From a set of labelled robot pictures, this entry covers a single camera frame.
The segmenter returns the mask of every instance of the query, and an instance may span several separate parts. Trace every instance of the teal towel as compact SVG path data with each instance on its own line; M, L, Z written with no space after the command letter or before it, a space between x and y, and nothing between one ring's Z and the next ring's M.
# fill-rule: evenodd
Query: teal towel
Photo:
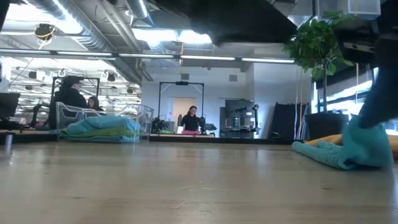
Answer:
M391 168L394 160L386 130L381 124L361 129L355 116L343 131L343 146L319 142L316 147L294 142L292 148L325 165L350 170L358 166Z

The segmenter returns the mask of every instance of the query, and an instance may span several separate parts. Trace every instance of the ceiling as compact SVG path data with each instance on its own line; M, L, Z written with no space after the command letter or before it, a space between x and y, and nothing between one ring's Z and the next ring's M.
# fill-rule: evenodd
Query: ceiling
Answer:
M100 7L99 2L102 0L70 0L70 4L75 4L79 8L79 13L84 18L88 18L90 22L89 30L98 29L107 41L107 44L114 49L114 52L134 52L131 43L136 44L138 49L148 53L154 53L154 49L144 40L135 40L135 33L129 36L130 40L126 40L121 35L123 25L129 29L140 30L154 30L147 23L133 19L131 12L128 10L125 1L118 1L118 5L114 8L118 16L106 15ZM300 25L306 21L312 12L312 0L298 0L296 4L280 4L280 1L275 2L276 8L280 9L289 19ZM177 35L182 31L189 29L189 22L178 18L167 12L160 11L152 4L148 4L149 15L154 21L154 27L162 27L163 29L174 30ZM26 4L11 4L9 13L2 32L0 33L0 48L12 49L39 49L43 50L69 50L69 51L87 51L87 48L76 41L81 37L78 33L73 33L76 27L73 25L64 26L62 21L57 20L50 14L35 8L32 5ZM34 35L34 29L39 24L55 24L57 28L51 42L43 43ZM182 46L179 43L172 41L163 41L163 51L167 54L189 54L189 55L217 55L217 56L234 56L234 57L269 57L269 58L287 58L287 55L282 51L280 44L224 44L222 46L214 46L211 43L184 43ZM27 58L15 55L13 58L6 58L11 72L11 91L19 91L24 94L26 101L36 103L37 99L50 99L52 77L58 75L79 75L86 78L99 78L101 80L100 97L101 104L106 107L108 105L115 105L112 100L118 98L122 103L134 100L139 102L141 91L136 84L141 84L143 74L140 73L141 79L136 83L129 83L126 81L125 74L114 66L110 61L101 60L71 60L71 59L51 59L51 58ZM126 59L124 61L130 68L138 66L133 59ZM139 64L139 68L149 74L151 71L162 71L162 73L175 73L178 67L198 67L198 68L240 68L241 72L245 72L250 63L236 63L236 62L222 62L222 61L206 61L206 60L151 60L143 59ZM39 79L31 79L28 77L29 72L38 71ZM108 82L107 74L114 73L116 76L115 82ZM23 84L31 84L33 90L26 90ZM95 94L95 89L92 82L85 81L83 93L89 97ZM117 86L117 89L110 88L110 86ZM134 88L134 93L128 95L127 88Z

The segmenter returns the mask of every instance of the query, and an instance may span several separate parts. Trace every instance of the potted plant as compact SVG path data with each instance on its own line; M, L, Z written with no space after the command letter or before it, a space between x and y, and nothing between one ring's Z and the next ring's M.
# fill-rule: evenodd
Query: potted plant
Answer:
M353 66L343 58L333 33L336 26L353 17L343 12L326 12L325 15L327 20L312 19L301 25L292 40L284 45L284 51L297 65L305 72L312 70L314 80L323 80L323 113L305 117L311 139L340 134L348 121L344 114L327 113L326 84L327 76L335 74L337 65Z

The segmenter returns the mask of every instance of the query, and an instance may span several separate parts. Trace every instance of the green leaves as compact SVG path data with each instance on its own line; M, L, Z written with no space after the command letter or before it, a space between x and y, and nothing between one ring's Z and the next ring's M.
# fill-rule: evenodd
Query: green leaves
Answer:
M344 60L333 33L336 24L348 19L343 12L325 12L327 21L312 19L302 24L292 40L285 44L283 50L293 58L297 65L304 70L312 69L312 77L322 77L322 70L327 75L334 75L336 65L346 64L353 66L350 61ZM322 62L328 62L324 68Z

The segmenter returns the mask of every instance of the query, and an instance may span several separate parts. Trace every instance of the green towel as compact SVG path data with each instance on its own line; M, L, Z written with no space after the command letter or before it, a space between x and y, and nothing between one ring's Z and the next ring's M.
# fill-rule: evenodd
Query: green towel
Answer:
M294 142L292 148L322 164L343 170L358 166L391 168L394 164L386 130L381 124L368 129L359 127L354 117L343 131L343 146L319 142L316 147Z
M125 126L119 126L115 128L97 129L83 134L70 134L68 130L65 128L61 130L60 135L68 138L91 138L96 136L119 136L119 135L133 138L138 136L139 133L136 133L135 131L132 130L127 130Z

